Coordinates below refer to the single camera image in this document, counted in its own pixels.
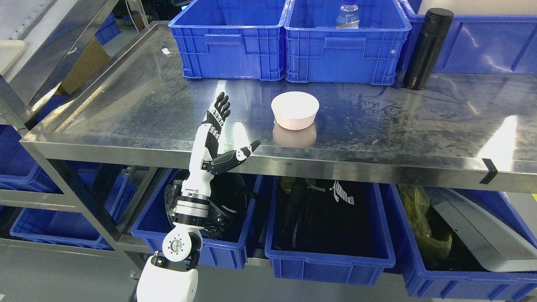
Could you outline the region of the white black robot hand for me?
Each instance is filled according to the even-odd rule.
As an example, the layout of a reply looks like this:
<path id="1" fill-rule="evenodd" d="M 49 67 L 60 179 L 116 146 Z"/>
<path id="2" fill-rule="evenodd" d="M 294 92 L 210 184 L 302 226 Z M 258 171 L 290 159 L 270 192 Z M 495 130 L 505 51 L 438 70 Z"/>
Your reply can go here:
<path id="1" fill-rule="evenodd" d="M 261 142 L 255 140 L 247 146 L 218 154 L 218 139 L 230 113 L 229 97 L 221 92 L 209 105 L 196 130 L 188 166 L 189 176 L 182 182 L 180 196 L 173 209 L 173 225 L 177 229 L 203 228 L 209 214 L 214 176 L 241 165 L 260 146 Z"/>

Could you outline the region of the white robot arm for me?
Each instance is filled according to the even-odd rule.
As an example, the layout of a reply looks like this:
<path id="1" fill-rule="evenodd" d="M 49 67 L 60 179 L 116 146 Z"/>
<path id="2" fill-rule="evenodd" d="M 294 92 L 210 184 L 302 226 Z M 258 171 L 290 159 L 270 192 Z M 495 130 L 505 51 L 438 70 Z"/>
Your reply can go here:
<path id="1" fill-rule="evenodd" d="M 192 302 L 203 237 L 200 227 L 175 223 L 161 250 L 148 258 L 136 287 L 138 302 Z"/>

